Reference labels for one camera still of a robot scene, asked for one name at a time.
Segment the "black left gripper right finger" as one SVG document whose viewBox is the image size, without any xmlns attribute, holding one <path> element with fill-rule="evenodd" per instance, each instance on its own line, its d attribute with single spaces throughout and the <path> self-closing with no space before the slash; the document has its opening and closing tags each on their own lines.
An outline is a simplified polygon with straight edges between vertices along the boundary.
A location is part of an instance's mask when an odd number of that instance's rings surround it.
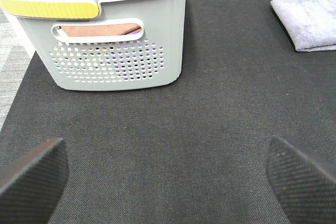
<svg viewBox="0 0 336 224">
<path fill-rule="evenodd" d="M 290 223 L 335 223 L 335 164 L 295 141 L 274 136 L 266 173 Z"/>
</svg>

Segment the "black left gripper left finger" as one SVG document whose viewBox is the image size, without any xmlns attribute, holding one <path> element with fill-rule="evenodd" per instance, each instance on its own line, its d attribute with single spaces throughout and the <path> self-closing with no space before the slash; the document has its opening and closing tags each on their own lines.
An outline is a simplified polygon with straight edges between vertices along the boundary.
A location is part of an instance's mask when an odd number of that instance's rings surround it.
<svg viewBox="0 0 336 224">
<path fill-rule="evenodd" d="M 1 168 L 1 223 L 48 223 L 68 181 L 62 138 L 52 138 Z"/>
</svg>

